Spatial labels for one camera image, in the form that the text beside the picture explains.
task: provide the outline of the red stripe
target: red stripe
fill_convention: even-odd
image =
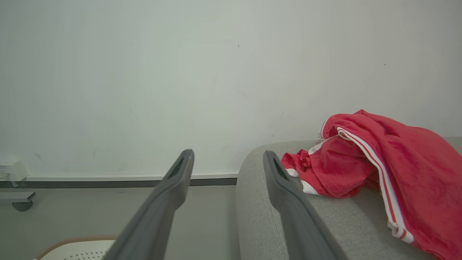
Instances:
[[[349,138],[351,139],[354,139],[356,142],[358,142],[363,148],[364,150],[367,152],[367,154],[369,154],[369,157],[380,167],[380,169],[382,170],[382,179],[383,179],[383,186],[385,187],[385,195],[387,196],[387,201],[388,201],[388,207],[390,208],[390,213],[391,213],[391,219],[393,220],[393,222],[396,223],[396,218],[395,218],[395,213],[393,212],[393,207],[391,206],[391,199],[390,199],[390,195],[388,193],[388,187],[387,187],[387,183],[385,182],[385,175],[384,175],[384,170],[382,169],[382,166],[380,166],[380,164],[374,159],[374,157],[372,157],[371,153],[369,152],[369,150],[367,150],[367,148],[360,142],[358,141],[356,138],[350,136],[347,134],[347,132],[345,131],[344,134],[346,134]]]
[[[400,236],[400,239],[403,239],[406,236],[406,233],[407,233],[406,230],[403,229],[403,234]]]

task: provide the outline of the gray fabric upholstery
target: gray fabric upholstery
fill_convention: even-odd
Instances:
[[[450,137],[446,140],[462,154],[462,138]],[[315,144],[314,141],[268,144],[256,148],[245,159],[236,186],[242,260],[289,259],[280,215],[271,205],[267,193],[263,152],[272,150],[282,157],[286,152],[308,150]],[[301,190],[301,183],[294,183]],[[391,235],[383,200],[378,192],[363,189],[358,196],[346,199],[309,194],[304,198],[313,205],[349,259],[433,259]]]

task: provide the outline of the baseboard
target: baseboard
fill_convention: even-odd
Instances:
[[[193,173],[191,180],[204,180],[204,179],[229,179],[237,178],[238,172],[233,173]],[[27,176],[24,181],[151,181],[151,180],[162,180],[164,175],[149,175],[149,174],[120,174],[120,175],[87,175],[80,174],[69,175],[69,176]]]
[[[65,189],[65,188],[142,188],[155,187],[160,180],[125,181],[0,181],[0,188]],[[237,178],[195,179],[189,186],[236,185]]]

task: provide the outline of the white stripe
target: white stripe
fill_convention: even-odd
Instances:
[[[292,177],[298,177],[298,173],[295,169],[286,169],[287,173]]]
[[[313,195],[319,195],[317,191],[311,186],[308,182],[300,179],[303,185],[303,192],[308,193],[308,194],[313,194]]]
[[[323,123],[322,126],[321,126],[321,130],[319,130],[319,133],[318,133],[318,140],[320,140],[320,141],[326,140],[326,139],[322,136],[322,132],[324,131],[324,126],[326,126],[327,119],[324,120],[324,123]]]
[[[391,182],[390,182],[390,178],[389,178],[389,174],[387,172],[387,168],[385,168],[384,164],[378,158],[378,156],[376,155],[376,153],[372,149],[372,147],[367,142],[365,142],[363,139],[361,139],[360,137],[348,132],[347,130],[345,130],[345,129],[341,128],[341,127],[337,127],[337,131],[338,131],[338,133],[340,135],[345,134],[345,137],[352,136],[352,137],[356,138],[359,143],[364,145],[364,147],[363,147],[362,145],[357,143],[356,140],[350,138],[351,141],[353,141],[356,145],[358,145],[358,147],[363,151],[364,155],[366,155],[367,159],[377,168],[377,170],[379,172],[380,188],[382,190],[382,198],[383,198],[383,201],[384,201],[384,204],[385,204],[385,211],[387,212],[389,223],[392,226],[396,226],[397,228],[406,229],[406,226],[404,224],[404,220],[403,220],[403,217],[402,217],[402,214],[401,214],[401,209],[399,207],[398,200],[396,199],[395,191],[394,191],[393,186],[391,185]],[[369,156],[367,151],[369,151],[371,156],[375,159],[375,161],[378,162],[379,165],[375,163],[375,161]],[[386,191],[385,191],[384,182],[385,182],[385,184],[387,186],[388,195],[390,197],[391,207],[393,208],[393,212],[395,214],[396,223],[393,222],[393,218],[391,216],[391,211],[390,211],[389,204],[388,204],[388,199],[387,199],[387,194],[386,194]],[[413,241],[413,236],[412,236],[411,232],[409,232],[409,230],[407,230],[407,234],[402,240],[403,241],[406,240],[406,242],[408,242],[408,243],[411,243]]]
[[[319,149],[321,149],[321,146],[327,141],[329,140],[330,138],[332,137],[329,137],[327,139],[324,139],[324,141],[320,142],[319,144],[311,147],[309,150],[308,150],[308,155],[312,155],[313,153],[317,152]]]

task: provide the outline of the white wall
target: white wall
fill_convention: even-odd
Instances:
[[[459,0],[8,0],[0,159],[31,176],[237,172],[365,109],[462,135]]]

